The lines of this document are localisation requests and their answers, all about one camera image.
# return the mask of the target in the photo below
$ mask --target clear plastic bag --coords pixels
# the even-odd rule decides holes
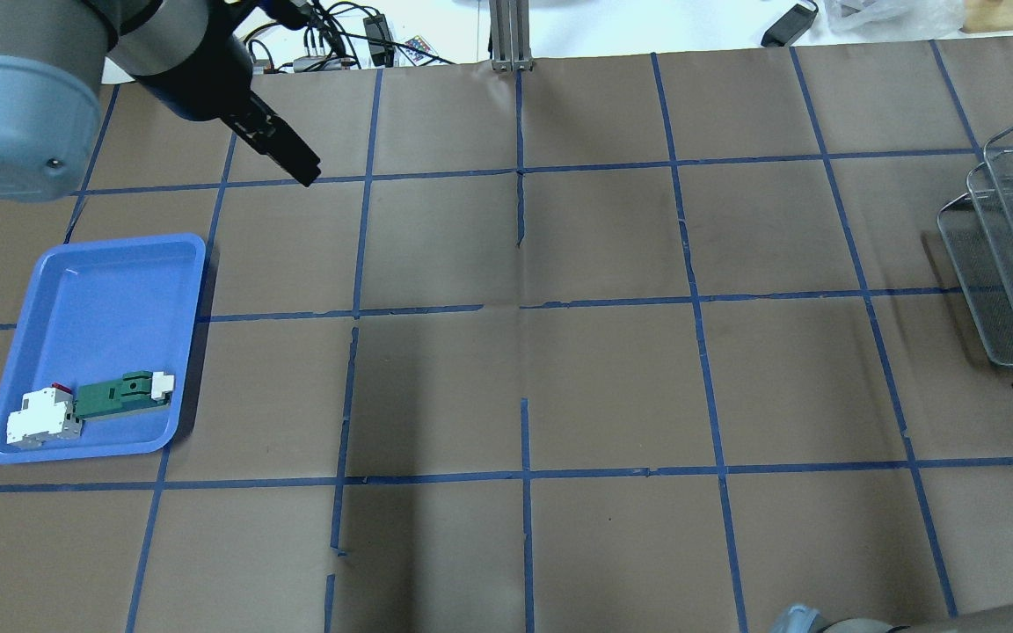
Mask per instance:
[[[930,39],[963,25],[963,0],[824,0],[832,32],[869,39]]]

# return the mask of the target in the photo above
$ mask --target metal post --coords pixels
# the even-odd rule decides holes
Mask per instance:
[[[490,0],[490,68],[530,70],[530,0]]]

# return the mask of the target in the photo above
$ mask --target blue tray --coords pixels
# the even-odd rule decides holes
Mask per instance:
[[[177,429],[206,245],[190,233],[54,247],[38,257],[0,384],[0,464],[128,456],[162,449]],[[169,406],[85,422],[77,440],[7,445],[24,393],[147,370],[176,377]]]

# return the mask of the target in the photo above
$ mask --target green terminal block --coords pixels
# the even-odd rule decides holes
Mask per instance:
[[[165,406],[173,389],[174,377],[162,372],[130,372],[118,381],[81,385],[77,388],[77,417],[99,420]]]

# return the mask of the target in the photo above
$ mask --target green electrical component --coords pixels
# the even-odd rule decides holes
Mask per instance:
[[[170,403],[170,393],[162,401],[151,397],[151,372],[130,372],[118,381],[81,385],[77,389],[77,417],[96,420],[124,413],[152,409]]]

